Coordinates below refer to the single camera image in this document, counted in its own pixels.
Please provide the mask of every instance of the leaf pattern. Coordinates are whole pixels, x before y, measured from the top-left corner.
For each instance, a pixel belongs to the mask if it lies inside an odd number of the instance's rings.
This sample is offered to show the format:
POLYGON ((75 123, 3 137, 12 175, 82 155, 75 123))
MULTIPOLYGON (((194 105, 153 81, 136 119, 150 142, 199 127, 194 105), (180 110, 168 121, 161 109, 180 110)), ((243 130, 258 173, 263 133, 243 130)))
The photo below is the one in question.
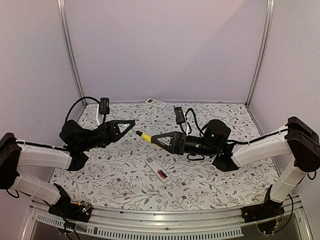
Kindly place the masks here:
MULTIPOLYGON (((230 129, 230 139, 247 141, 259 136, 243 104, 168 103, 162 110, 142 103, 110 105, 108 120, 132 120, 134 131, 148 135, 180 131, 173 108, 193 108, 202 127, 212 119, 223 121, 230 129)), ((79 124, 94 129, 96 106, 88 105, 79 124)), ((189 116, 192 135, 198 135, 189 116)), ((129 131, 120 141, 106 148, 94 148, 83 169, 71 172, 56 168, 51 177, 69 193, 72 200, 85 200, 94 206, 131 210, 173 211, 229 208, 261 202, 267 188, 278 178, 271 159, 249 164, 239 170, 221 172, 206 157, 190 161, 186 154, 172 155, 149 144, 129 131), (152 156, 170 179, 161 182, 146 165, 152 156)))

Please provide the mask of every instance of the black bracket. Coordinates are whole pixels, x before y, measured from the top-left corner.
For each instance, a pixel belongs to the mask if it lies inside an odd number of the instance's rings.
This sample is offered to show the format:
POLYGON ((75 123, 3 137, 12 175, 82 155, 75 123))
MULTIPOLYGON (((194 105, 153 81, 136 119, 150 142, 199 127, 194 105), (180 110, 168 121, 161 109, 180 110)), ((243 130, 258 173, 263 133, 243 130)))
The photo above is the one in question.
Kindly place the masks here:
POLYGON ((316 132, 295 116, 288 119, 286 126, 288 133, 285 139, 295 158, 295 166, 307 173, 319 169, 320 147, 316 132))
POLYGON ((112 142, 117 142, 119 141, 129 130, 131 130, 135 125, 136 122, 134 120, 111 120, 106 122, 106 124, 108 124, 109 127, 109 133, 110 133, 110 139, 112 142), (119 125, 129 125, 126 127, 126 129, 121 132, 119 125))
POLYGON ((0 140, 0 189, 9 189, 19 176, 17 167, 21 150, 11 132, 0 140))
POLYGON ((169 133, 154 135, 151 137, 151 143, 158 145, 171 154, 183 155, 185 152, 185 143, 187 135, 182 132, 173 131, 169 133), (169 144, 165 144, 159 139, 170 138, 169 144))

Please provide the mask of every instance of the white wall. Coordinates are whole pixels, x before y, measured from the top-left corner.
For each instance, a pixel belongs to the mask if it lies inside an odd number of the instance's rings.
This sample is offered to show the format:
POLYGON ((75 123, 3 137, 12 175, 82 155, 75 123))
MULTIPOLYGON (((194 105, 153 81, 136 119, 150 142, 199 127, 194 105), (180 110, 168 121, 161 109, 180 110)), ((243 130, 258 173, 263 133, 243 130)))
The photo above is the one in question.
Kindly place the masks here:
MULTIPOLYGON (((31 142, 60 145, 59 132, 78 99, 56 0, 0 2, 0 138, 12 132, 31 142)), ((74 109, 73 116, 80 113, 74 109)), ((28 168, 48 180, 51 168, 28 168)), ((30 198, 0 190, 0 239, 19 239, 30 198)))
MULTIPOLYGON (((251 110, 263 133, 297 116, 320 134, 320 1, 276 0, 251 110)), ((287 158, 279 158, 283 170, 287 158)), ((320 239, 320 177, 298 187, 314 239, 320 239)))
POLYGON ((266 0, 68 0, 87 95, 245 102, 266 0))

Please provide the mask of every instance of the black cable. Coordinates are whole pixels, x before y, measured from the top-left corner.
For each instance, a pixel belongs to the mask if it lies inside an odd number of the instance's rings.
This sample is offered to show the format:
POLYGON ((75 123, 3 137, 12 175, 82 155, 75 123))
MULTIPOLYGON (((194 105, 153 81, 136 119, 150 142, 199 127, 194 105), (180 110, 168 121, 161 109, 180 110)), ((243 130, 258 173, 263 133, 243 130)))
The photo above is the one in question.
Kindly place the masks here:
MULTIPOLYGON (((192 133, 192 129, 191 129, 190 123, 187 122, 187 124, 188 124, 188 126, 189 126, 189 132, 188 132, 188 134, 191 134, 191 133, 192 133)), ((181 131, 185 134, 186 131, 185 131, 184 128, 182 127, 182 124, 179 124, 179 126, 180 126, 181 131)))
POLYGON ((18 192, 17 190, 15 190, 16 196, 13 195, 12 193, 10 193, 8 189, 6 189, 6 192, 7 192, 11 197, 13 197, 13 198, 15 198, 15 199, 20 198, 19 192, 18 192))
POLYGON ((92 97, 92 96, 84 96, 84 97, 79 98, 79 99, 71 106, 71 108, 69 109, 68 114, 67 114, 66 117, 65 117, 65 121, 64 121, 65 123, 68 121, 68 118, 69 118, 69 115, 70 115, 72 109, 74 109, 74 107, 77 105, 77 103, 81 102, 81 101, 84 100, 84 99, 91 99, 91 100, 95 101, 96 103, 100 104, 100 102, 99 102, 96 98, 94 98, 94 97, 92 97))
POLYGON ((204 160, 205 159, 205 156, 201 155, 202 158, 190 158, 190 156, 193 156, 192 154, 188 154, 186 156, 186 159, 190 160, 190 161, 201 161, 201 160, 204 160))
POLYGON ((35 147, 41 147, 41 148, 46 148, 46 149, 54 149, 54 150, 59 150, 59 151, 68 151, 66 148, 50 146, 50 145, 46 145, 46 144, 39 144, 39 143, 34 143, 34 142, 29 142, 29 141, 17 141, 16 143, 17 144, 23 144, 23 145, 35 146, 35 147))
POLYGON ((290 213, 290 216, 289 216, 289 218, 288 218, 288 221, 286 221, 286 223, 283 225, 283 227, 280 228, 279 230, 276 230, 274 233, 278 233, 278 232, 280 232, 282 229, 284 229, 284 228, 288 225, 288 223, 290 222, 290 220, 291 220, 291 218, 292 218, 292 215, 294 214, 294 200, 292 199, 292 196, 291 196, 290 194, 289 194, 288 196, 289 196, 289 198, 291 199, 291 213, 290 213))
MULTIPOLYGON (((49 206, 49 208, 51 207, 51 205, 50 205, 47 201, 45 201, 45 200, 42 200, 42 201, 43 201, 45 204, 47 204, 47 205, 49 206)), ((80 239, 80 236, 78 235, 78 233, 77 233, 77 231, 76 231, 76 229, 75 229, 75 227, 67 220, 67 218, 64 217, 64 215, 63 215, 61 212, 58 212, 54 207, 53 207, 52 209, 55 211, 55 213, 56 213, 58 216, 60 216, 60 217, 64 220, 64 233, 65 233, 65 236, 66 236, 68 239, 73 240, 73 239, 70 238, 70 237, 68 236, 68 234, 66 233, 66 231, 67 231, 66 225, 68 225, 68 227, 70 227, 70 228, 73 230, 73 232, 74 232, 74 234, 76 235, 77 239, 78 239, 78 240, 81 240, 81 239, 80 239)))
POLYGON ((255 139, 251 140, 251 141, 228 140, 227 142, 229 142, 229 143, 235 143, 235 144, 240 144, 240 145, 247 145, 247 144, 255 143, 255 142, 260 141, 260 140, 262 140, 262 139, 265 139, 265 138, 267 138, 267 137, 270 137, 270 136, 273 136, 273 135, 277 135, 277 134, 279 134, 279 133, 283 133, 283 132, 285 132, 285 131, 288 131, 288 128, 282 129, 282 130, 277 131, 277 132, 272 132, 272 133, 269 133, 269 134, 267 134, 267 135, 260 136, 260 137, 258 137, 258 138, 255 138, 255 139))
POLYGON ((317 176, 317 171, 314 171, 314 176, 313 177, 310 177, 310 172, 308 173, 308 178, 310 179, 310 180, 315 180, 315 178, 316 178, 316 176, 317 176))
POLYGON ((200 128, 199 125, 198 125, 197 116, 196 116, 195 111, 190 107, 190 108, 186 111, 186 113, 185 113, 186 116, 187 116, 188 112, 192 112, 195 126, 196 126, 196 128, 199 130, 199 132, 200 132, 200 137, 203 137, 204 133, 202 132, 201 128, 200 128))

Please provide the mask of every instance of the remote control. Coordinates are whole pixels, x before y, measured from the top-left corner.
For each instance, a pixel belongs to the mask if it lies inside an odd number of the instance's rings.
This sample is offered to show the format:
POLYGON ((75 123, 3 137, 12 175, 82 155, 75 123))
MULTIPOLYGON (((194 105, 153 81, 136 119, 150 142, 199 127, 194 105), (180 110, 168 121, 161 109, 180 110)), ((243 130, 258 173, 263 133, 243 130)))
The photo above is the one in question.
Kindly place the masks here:
POLYGON ((150 106, 156 107, 158 109, 165 109, 165 107, 167 106, 167 104, 163 101, 159 101, 159 100, 155 100, 153 98, 148 98, 145 101, 145 104, 148 104, 150 106))
POLYGON ((146 164, 151 168, 154 174, 163 182, 169 181, 168 174, 161 168, 161 166, 150 156, 145 159, 146 164))

